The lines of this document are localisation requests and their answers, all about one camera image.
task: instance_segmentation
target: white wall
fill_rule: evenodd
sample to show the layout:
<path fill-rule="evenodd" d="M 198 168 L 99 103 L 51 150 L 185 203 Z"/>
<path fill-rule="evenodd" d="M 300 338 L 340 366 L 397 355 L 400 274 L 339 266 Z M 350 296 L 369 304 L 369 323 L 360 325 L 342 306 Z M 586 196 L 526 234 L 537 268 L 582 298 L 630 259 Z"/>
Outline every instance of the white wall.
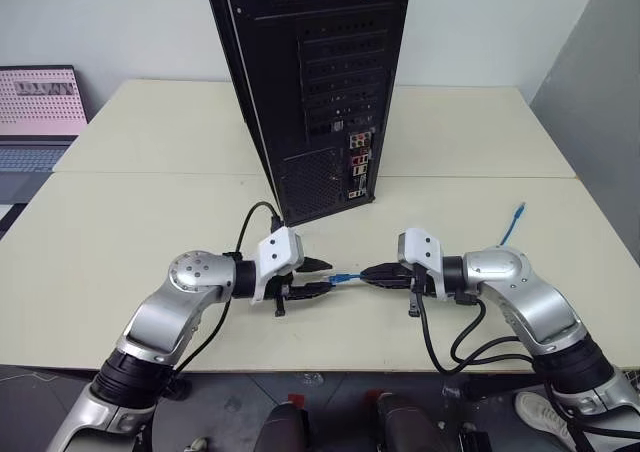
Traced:
<path fill-rule="evenodd" d="M 588 0 L 411 0 L 398 83 L 528 100 Z M 226 79 L 208 0 L 0 0 L 0 65 L 71 63 L 95 111 L 125 79 Z"/>
<path fill-rule="evenodd" d="M 532 108 L 640 263 L 640 0 L 591 0 Z"/>

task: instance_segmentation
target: white table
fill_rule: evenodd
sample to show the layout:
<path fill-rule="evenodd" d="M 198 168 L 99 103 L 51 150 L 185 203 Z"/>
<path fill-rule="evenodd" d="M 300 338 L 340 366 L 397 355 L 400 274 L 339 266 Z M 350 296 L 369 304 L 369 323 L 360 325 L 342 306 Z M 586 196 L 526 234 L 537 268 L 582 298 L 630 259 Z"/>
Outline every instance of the white table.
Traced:
<path fill-rule="evenodd" d="M 249 206 L 269 199 L 260 176 L 57 173 L 0 242 L 0 363 L 97 368 L 137 305 L 164 280 L 170 261 L 201 248 L 235 244 Z M 498 241 L 514 208 L 527 210 L 511 244 L 562 291 L 609 359 L 640 366 L 634 340 L 640 269 L 575 179 L 387 178 L 375 203 L 299 227 L 308 255 L 335 272 L 358 272 L 396 256 L 410 226 L 439 237 L 459 255 Z M 244 251 L 268 235 L 256 214 Z M 287 304 L 235 301 L 219 338 L 195 360 L 198 371 L 432 371 L 408 293 L 364 284 Z M 428 301 L 442 361 L 476 310 Z M 205 314 L 197 345 L 217 321 Z M 464 343 L 511 335 L 495 307 Z M 520 350 L 505 346 L 501 351 Z M 475 370 L 524 371 L 519 362 Z"/>
<path fill-rule="evenodd" d="M 57 172 L 264 172 L 232 84 L 126 82 Z M 380 176 L 574 177 L 516 88 L 397 87 Z"/>

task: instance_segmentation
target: shoe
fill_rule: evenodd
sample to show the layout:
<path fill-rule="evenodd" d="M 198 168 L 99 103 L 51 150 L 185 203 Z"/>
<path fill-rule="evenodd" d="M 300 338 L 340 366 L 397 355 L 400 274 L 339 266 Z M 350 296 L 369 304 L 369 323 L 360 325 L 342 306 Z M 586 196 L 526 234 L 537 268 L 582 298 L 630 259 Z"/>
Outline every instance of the shoe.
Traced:
<path fill-rule="evenodd" d="M 556 414 L 551 403 L 532 392 L 519 392 L 515 398 L 518 417 L 529 427 L 555 435 L 572 452 L 576 444 L 567 430 L 567 423 Z"/>

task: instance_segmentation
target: black pc case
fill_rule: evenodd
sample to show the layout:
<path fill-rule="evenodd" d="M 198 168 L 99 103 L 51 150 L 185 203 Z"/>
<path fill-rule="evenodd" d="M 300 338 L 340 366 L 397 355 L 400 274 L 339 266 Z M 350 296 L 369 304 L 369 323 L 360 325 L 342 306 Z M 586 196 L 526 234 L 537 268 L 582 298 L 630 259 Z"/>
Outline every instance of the black pc case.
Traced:
<path fill-rule="evenodd" d="M 374 199 L 408 0 L 210 0 L 288 225 Z"/>

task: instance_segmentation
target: laptop keyboard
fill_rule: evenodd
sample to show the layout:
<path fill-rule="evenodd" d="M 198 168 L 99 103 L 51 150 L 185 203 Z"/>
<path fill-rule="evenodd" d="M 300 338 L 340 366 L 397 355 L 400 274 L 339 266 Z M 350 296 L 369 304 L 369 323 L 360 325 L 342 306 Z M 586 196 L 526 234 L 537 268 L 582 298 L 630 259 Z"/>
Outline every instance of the laptop keyboard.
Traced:
<path fill-rule="evenodd" d="M 0 172 L 51 172 L 64 148 L 0 148 Z"/>

